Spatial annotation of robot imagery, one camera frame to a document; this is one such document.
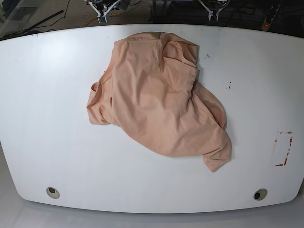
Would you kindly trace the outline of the peach pink T-shirt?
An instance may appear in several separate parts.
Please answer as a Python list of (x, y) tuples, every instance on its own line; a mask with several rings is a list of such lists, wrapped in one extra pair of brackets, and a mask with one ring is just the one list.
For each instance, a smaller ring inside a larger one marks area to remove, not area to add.
[(201, 156), (217, 171), (231, 159), (227, 116), (199, 81), (199, 46), (175, 34), (146, 32), (114, 43), (108, 68), (91, 86), (92, 124), (114, 124), (149, 150)]

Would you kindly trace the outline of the red tape rectangle marking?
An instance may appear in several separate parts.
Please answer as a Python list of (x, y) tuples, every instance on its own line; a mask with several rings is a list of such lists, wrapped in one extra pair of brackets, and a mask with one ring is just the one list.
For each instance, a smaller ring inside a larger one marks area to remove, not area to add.
[(275, 167), (285, 166), (290, 153), (293, 140), (293, 132), (278, 131), (275, 138), (272, 164)]

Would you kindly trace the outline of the black power strip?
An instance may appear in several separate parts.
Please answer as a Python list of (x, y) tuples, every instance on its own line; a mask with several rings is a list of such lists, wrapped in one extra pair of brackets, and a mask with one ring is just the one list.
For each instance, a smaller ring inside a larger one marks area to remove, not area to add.
[(265, 20), (263, 22), (263, 25), (261, 27), (262, 31), (268, 31), (269, 30), (277, 12), (278, 12), (278, 9), (279, 9), (280, 5), (281, 5), (280, 0), (273, 1), (273, 4), (272, 4), (269, 12), (267, 13), (266, 18), (265, 18)]

